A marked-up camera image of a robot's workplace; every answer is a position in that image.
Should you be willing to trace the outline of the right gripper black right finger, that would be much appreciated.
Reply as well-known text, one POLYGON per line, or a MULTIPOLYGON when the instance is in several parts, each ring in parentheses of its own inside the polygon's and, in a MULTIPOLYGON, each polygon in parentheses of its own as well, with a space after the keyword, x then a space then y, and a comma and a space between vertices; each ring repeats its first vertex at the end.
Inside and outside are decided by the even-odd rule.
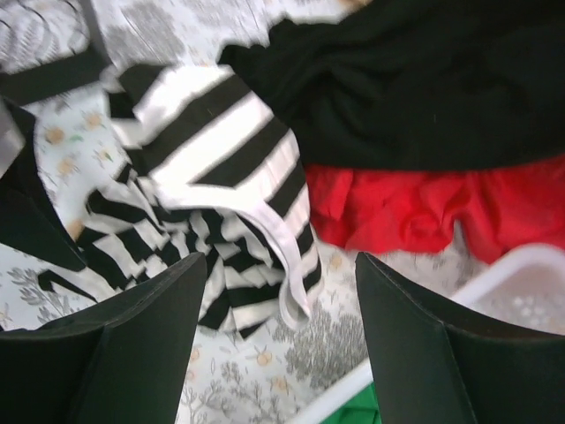
POLYGON ((370 254, 358 299, 385 423, 562 423, 564 338, 474 312, 370 254))

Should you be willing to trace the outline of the black white striped tank top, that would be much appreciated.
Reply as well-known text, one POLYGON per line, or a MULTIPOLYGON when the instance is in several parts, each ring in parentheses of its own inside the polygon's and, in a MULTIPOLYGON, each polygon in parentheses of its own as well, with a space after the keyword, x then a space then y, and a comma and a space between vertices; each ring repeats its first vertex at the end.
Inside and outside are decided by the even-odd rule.
POLYGON ((201 326, 306 325, 323 287, 294 133, 229 68, 136 64, 107 93, 126 159, 87 197, 87 265, 40 287, 102 301, 203 254, 201 326))

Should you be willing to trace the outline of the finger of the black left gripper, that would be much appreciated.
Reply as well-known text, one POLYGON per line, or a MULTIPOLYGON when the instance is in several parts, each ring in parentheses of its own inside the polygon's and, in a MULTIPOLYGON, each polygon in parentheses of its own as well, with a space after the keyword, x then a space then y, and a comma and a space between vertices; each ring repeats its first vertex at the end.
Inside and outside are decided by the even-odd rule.
POLYGON ((1 101, 1 243, 70 270, 86 261, 64 228, 39 176, 35 116, 1 101))

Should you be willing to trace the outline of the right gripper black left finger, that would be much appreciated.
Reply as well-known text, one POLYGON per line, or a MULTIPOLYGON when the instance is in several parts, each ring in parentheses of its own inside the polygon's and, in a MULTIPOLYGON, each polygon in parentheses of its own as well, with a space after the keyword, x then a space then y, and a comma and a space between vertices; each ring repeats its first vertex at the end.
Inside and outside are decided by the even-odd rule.
POLYGON ((172 423, 207 280, 203 254, 39 329, 1 334, 3 423, 172 423))

